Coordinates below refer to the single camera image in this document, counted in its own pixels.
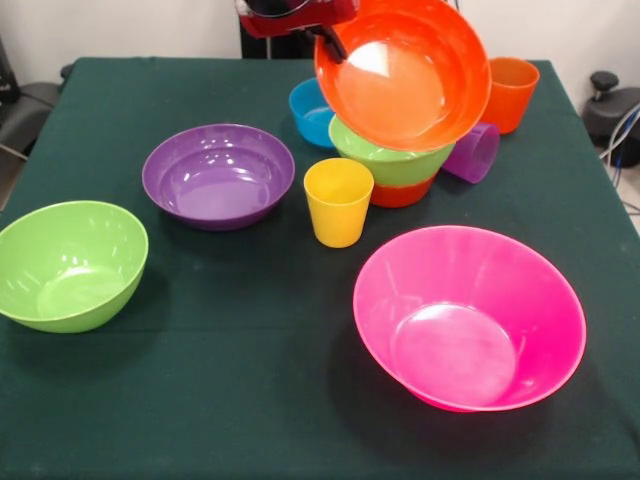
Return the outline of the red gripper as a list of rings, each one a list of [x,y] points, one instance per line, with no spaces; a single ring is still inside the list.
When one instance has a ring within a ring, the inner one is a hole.
[[[305,29],[335,64],[346,60],[347,52],[332,26],[352,20],[358,10],[358,0],[238,1],[240,23],[252,37],[284,36]]]

